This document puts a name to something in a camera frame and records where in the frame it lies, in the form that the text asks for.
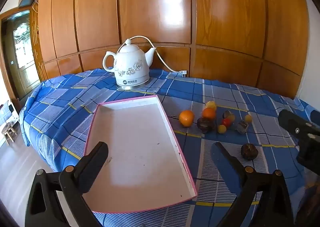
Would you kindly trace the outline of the dark round fruit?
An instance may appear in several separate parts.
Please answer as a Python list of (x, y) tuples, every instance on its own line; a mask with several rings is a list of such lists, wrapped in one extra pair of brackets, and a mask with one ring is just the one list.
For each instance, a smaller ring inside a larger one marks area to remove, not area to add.
[(257, 148), (253, 144), (242, 145), (240, 152), (241, 156), (248, 161), (254, 160), (259, 154)]

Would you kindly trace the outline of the small yellow round fruit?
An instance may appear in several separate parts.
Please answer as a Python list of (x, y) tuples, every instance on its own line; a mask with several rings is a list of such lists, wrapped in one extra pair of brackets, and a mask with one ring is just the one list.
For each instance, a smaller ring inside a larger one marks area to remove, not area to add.
[(225, 125), (219, 125), (219, 126), (217, 127), (217, 132), (218, 132), (219, 134), (224, 134), (226, 131), (227, 131), (227, 127), (226, 127)]
[(253, 120), (253, 118), (252, 118), (252, 116), (249, 115), (249, 114), (247, 114), (247, 115), (245, 116), (245, 118), (244, 118), (244, 121), (245, 121), (247, 124), (251, 124), (251, 123), (252, 123), (252, 120)]

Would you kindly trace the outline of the cut sugarcane piece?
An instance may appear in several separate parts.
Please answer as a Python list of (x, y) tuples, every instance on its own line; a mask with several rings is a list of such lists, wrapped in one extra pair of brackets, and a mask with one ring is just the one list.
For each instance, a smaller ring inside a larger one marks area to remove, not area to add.
[(247, 122), (244, 121), (244, 120), (241, 120), (241, 121), (239, 121), (238, 124), (236, 125), (236, 131), (237, 131), (239, 134), (245, 134), (245, 133), (247, 132), (248, 126), (249, 126), (249, 123), (247, 123)]
[(223, 119), (229, 118), (232, 121), (232, 123), (235, 121), (235, 115), (230, 110), (225, 111), (223, 113), (222, 117), (223, 117)]

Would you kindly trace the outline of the small red tomato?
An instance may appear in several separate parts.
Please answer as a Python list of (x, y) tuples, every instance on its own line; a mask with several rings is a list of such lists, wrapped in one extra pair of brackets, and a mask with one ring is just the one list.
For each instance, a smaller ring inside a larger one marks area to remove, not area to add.
[(229, 118), (224, 118), (222, 119), (221, 124), (228, 128), (231, 126), (232, 121)]

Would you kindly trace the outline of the orange mandarin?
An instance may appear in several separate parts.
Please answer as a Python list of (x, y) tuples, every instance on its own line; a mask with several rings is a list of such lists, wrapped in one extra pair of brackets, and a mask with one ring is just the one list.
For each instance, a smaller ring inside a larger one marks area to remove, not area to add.
[(216, 118), (216, 110), (214, 108), (205, 108), (202, 111), (202, 117), (208, 120), (214, 120)]
[(184, 110), (179, 114), (179, 122), (184, 127), (190, 127), (194, 121), (194, 113), (191, 110)]

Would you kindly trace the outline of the yellow fruit chunk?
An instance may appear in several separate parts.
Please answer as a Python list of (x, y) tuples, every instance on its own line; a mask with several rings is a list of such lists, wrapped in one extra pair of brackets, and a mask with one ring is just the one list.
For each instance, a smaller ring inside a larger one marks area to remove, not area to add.
[(208, 101), (206, 104), (205, 104), (205, 108), (211, 108), (213, 110), (216, 110), (217, 109), (217, 106), (215, 104), (214, 101)]

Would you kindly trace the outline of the dark brown wrinkled fruit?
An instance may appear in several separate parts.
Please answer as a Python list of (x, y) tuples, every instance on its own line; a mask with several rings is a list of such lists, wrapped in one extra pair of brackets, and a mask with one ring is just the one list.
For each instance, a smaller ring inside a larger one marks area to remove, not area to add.
[(214, 120), (201, 117), (197, 119), (197, 127), (203, 134), (206, 134), (215, 130), (215, 122)]

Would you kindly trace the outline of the small wooden stool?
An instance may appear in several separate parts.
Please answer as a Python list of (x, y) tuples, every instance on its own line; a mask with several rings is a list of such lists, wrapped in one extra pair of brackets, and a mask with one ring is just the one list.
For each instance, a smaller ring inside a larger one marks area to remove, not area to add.
[(2, 134), (4, 135), (5, 141), (8, 145), (9, 141), (12, 143), (15, 142), (15, 136), (17, 135), (17, 132), (10, 123), (5, 124), (2, 129)]

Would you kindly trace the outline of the blue plaid tablecloth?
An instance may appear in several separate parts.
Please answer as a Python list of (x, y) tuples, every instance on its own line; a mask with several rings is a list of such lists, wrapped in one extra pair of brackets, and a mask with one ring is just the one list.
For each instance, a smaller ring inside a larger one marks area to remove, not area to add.
[(150, 82), (137, 90), (117, 88), (114, 75), (95, 69), (41, 83), (20, 112), (24, 142), (55, 171), (76, 164), (84, 155), (93, 114), (99, 103), (157, 95), (176, 133), (198, 195), (185, 203), (141, 213), (104, 214), (103, 226), (216, 226), (235, 199), (210, 157), (214, 142), (240, 157), (242, 145), (254, 144), (258, 156), (243, 165), (257, 172), (281, 170), (294, 211), (305, 192), (305, 169), (297, 160), (297, 139), (278, 124), (289, 110), (310, 120), (313, 107), (245, 85), (180, 77), (152, 70)]

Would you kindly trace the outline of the white tray with pink rim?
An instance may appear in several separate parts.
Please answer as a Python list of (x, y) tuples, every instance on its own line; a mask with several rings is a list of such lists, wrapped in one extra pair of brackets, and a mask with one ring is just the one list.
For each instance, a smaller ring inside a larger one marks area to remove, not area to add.
[(108, 156), (84, 194), (92, 211), (142, 212), (196, 197), (193, 177), (157, 96), (99, 104), (85, 153), (100, 141), (108, 145)]

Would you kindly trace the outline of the white ceramic electric kettle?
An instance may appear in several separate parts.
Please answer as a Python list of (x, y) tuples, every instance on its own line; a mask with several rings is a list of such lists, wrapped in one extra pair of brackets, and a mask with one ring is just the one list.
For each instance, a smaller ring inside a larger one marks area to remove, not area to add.
[(142, 86), (150, 80), (149, 67), (156, 52), (154, 45), (144, 52), (128, 38), (116, 53), (107, 51), (103, 58), (103, 68), (115, 75), (116, 84), (123, 90)]

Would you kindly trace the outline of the wooden door with glass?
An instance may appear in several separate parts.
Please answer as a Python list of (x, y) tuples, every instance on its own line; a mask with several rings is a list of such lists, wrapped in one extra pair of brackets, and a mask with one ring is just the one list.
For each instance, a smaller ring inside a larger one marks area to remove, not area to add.
[(2, 20), (1, 36), (9, 81), (16, 98), (21, 100), (40, 83), (31, 45), (30, 11), (21, 11)]

